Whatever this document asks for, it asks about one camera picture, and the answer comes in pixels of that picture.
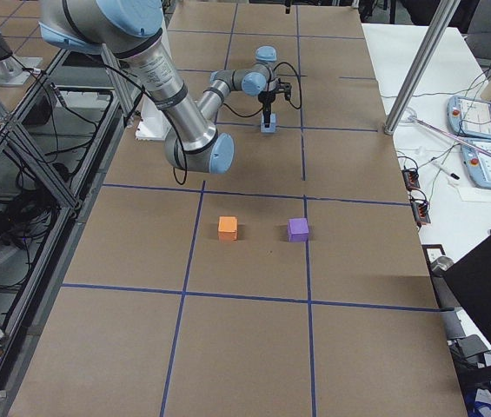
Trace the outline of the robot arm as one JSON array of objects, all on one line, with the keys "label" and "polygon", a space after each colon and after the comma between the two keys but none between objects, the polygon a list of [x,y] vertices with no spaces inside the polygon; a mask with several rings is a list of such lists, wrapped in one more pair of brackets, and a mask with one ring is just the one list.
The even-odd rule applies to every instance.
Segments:
[{"label": "robot arm", "polygon": [[43,1],[39,22],[43,39],[65,50],[98,54],[108,48],[129,66],[150,100],[168,119],[176,137],[164,145],[174,169],[223,174],[232,164],[232,137],[212,119],[228,95],[241,91],[262,104],[261,128],[275,130],[271,104],[291,98],[292,87],[277,77],[276,51],[262,46],[248,69],[220,70],[194,101],[162,44],[163,7],[159,1]]}]

